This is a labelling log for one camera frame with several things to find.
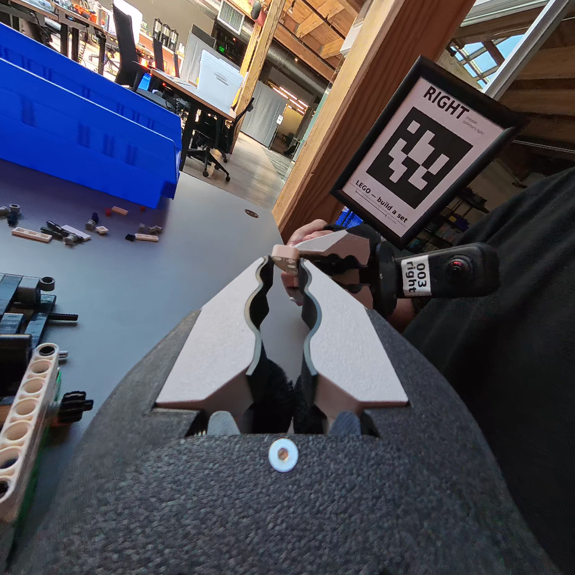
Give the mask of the scatter of small lego pieces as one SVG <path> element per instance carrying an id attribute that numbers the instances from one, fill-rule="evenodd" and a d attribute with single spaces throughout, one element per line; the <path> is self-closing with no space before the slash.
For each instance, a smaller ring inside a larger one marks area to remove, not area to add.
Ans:
<path id="1" fill-rule="evenodd" d="M 99 223 L 97 212 L 93 212 L 90 219 L 85 223 L 85 231 L 73 226 L 61 226 L 52 220 L 47 220 L 45 226 L 40 227 L 39 231 L 19 226 L 21 216 L 21 207 L 18 204 L 9 204 L 1 206 L 1 218 L 5 219 L 11 228 L 11 235 L 21 239 L 39 241 L 41 243 L 50 243 L 57 239 L 67 246 L 83 244 L 91 240 L 92 236 L 88 232 L 95 232 L 98 236 L 108 236 L 109 229 Z M 162 233 L 163 226 L 140 223 L 134 234 L 126 234 L 125 240 L 130 242 L 146 241 L 157 243 L 158 236 Z"/>

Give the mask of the black framed marker sign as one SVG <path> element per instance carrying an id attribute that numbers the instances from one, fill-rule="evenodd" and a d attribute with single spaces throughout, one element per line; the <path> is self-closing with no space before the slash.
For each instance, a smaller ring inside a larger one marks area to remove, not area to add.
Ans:
<path id="1" fill-rule="evenodd" d="M 330 194 L 406 248 L 526 124 L 419 56 Z"/>

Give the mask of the grey partition curtain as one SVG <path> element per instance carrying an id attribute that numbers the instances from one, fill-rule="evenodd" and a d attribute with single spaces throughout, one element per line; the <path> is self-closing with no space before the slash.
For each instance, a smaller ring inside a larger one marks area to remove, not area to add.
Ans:
<path id="1" fill-rule="evenodd" d="M 270 147 L 283 121 L 288 99 L 272 87 L 258 81 L 254 90 L 253 109 L 246 113 L 241 132 Z"/>

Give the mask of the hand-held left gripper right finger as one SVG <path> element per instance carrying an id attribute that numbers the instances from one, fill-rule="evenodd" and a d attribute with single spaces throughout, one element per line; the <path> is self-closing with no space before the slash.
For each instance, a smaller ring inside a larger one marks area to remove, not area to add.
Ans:
<path id="1" fill-rule="evenodd" d="M 298 380 L 300 434 L 379 434 L 372 409 L 409 399 L 368 310 L 311 262 L 299 265 L 309 328 Z"/>

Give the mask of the black lego frame assembly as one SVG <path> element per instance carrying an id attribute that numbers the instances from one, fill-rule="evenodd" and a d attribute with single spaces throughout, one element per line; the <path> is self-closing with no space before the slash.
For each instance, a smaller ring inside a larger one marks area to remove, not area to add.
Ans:
<path id="1" fill-rule="evenodd" d="M 53 322 L 75 323 L 77 314 L 54 311 L 53 277 L 1 274 L 1 348 L 37 347 L 46 325 Z"/>

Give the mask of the blue plastic bin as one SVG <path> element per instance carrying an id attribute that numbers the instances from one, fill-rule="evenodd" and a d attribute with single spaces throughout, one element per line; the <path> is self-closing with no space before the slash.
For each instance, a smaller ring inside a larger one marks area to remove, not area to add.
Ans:
<path id="1" fill-rule="evenodd" d="M 156 208 L 173 199 L 179 117 L 1 24 L 1 159 Z"/>

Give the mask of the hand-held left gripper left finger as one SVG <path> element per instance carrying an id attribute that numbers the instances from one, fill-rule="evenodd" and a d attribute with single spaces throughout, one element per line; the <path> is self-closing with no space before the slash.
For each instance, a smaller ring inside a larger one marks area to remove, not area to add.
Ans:
<path id="1" fill-rule="evenodd" d="M 165 383 L 158 408 L 228 412 L 243 433 L 252 431 L 254 403 L 268 377 L 261 324 L 274 263 L 260 257 L 200 310 Z"/>

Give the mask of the small white lego piece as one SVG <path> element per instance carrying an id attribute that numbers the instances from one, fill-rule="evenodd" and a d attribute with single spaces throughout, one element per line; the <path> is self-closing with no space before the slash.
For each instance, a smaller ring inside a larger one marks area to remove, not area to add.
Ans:
<path id="1" fill-rule="evenodd" d="M 271 260 L 285 274 L 296 276 L 298 273 L 299 249 L 296 247 L 274 245 Z"/>

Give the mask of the white window frame bar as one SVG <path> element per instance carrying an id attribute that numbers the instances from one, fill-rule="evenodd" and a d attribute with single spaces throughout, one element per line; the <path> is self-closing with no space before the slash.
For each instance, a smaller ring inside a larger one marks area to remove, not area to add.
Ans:
<path id="1" fill-rule="evenodd" d="M 482 93 L 498 101 L 573 6 L 574 1 L 549 1 Z"/>

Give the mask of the black office chair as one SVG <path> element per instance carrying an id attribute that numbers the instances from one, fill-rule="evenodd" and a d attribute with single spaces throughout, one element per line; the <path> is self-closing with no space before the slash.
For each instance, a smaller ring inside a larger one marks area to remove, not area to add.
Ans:
<path id="1" fill-rule="evenodd" d="M 233 120 L 228 121 L 214 113 L 200 110 L 199 119 L 196 122 L 191 139 L 191 147 L 186 153 L 187 158 L 203 161 L 203 176 L 208 177 L 208 166 L 213 165 L 215 170 L 221 170 L 226 175 L 226 182 L 231 180 L 229 172 L 212 155 L 213 150 L 219 151 L 225 163 L 227 155 L 231 153 L 236 126 L 247 112 L 253 110 L 255 98 L 252 97 L 246 108 Z"/>
<path id="2" fill-rule="evenodd" d="M 115 82 L 136 92 L 143 76 L 147 73 L 147 68 L 139 62 L 131 16 L 115 4 L 113 4 L 112 11 L 119 45 L 119 73 Z"/>

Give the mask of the white grey green lego vehicle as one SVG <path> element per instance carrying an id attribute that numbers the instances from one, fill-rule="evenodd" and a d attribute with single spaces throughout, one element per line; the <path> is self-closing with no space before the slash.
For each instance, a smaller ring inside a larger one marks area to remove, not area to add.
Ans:
<path id="1" fill-rule="evenodd" d="M 94 405 L 86 392 L 60 395 L 61 356 L 54 343 L 36 347 L 1 429 L 1 570 L 28 513 L 49 427 L 80 421 Z"/>

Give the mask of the slim wooden support post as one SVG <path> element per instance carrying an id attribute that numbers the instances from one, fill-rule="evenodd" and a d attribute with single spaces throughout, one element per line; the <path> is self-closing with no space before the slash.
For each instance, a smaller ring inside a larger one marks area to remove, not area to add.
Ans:
<path id="1" fill-rule="evenodd" d="M 271 1 L 263 25 L 254 23 L 251 37 L 240 68 L 243 82 L 236 97 L 234 111 L 244 111 L 254 95 L 263 64 L 266 61 L 269 47 L 274 38 L 279 19 L 286 1 Z"/>

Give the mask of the person's right hand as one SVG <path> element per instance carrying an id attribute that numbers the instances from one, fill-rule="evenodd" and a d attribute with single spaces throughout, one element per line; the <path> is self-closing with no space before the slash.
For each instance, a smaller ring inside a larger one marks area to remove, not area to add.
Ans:
<path id="1" fill-rule="evenodd" d="M 294 247 L 303 241 L 331 234 L 334 231 L 338 231 L 340 229 L 341 226 L 331 225 L 324 220 L 316 219 L 311 223 L 295 230 L 290 239 L 287 241 L 286 245 L 289 247 Z M 302 305 L 301 301 L 299 300 L 300 293 L 298 289 L 298 277 L 291 276 L 285 272 L 282 272 L 281 279 L 284 285 L 284 289 L 290 299 L 297 305 Z M 416 317 L 416 315 L 417 312 L 414 307 L 413 300 L 403 298 L 397 301 L 395 310 L 391 315 L 388 315 L 386 319 L 394 329 L 396 329 L 399 333 L 403 333 L 406 327 Z"/>

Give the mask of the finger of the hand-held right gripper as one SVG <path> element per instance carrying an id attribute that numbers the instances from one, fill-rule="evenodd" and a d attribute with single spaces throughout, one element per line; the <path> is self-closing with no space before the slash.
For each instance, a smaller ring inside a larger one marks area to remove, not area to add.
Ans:
<path id="1" fill-rule="evenodd" d="M 359 271 L 345 271 L 331 276 L 331 279 L 342 289 L 350 293 L 366 309 L 373 308 L 373 295 L 368 284 L 362 283 Z"/>
<path id="2" fill-rule="evenodd" d="M 301 258 L 329 276 L 367 267 L 371 252 L 368 238 L 351 234 L 346 229 L 302 241 L 295 249 Z"/>

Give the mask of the wall air vent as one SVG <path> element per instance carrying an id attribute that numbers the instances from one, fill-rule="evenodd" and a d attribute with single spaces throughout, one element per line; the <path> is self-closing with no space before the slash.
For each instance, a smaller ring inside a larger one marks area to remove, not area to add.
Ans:
<path id="1" fill-rule="evenodd" d="M 227 1 L 221 1 L 217 21 L 236 35 L 241 35 L 245 15 Z"/>

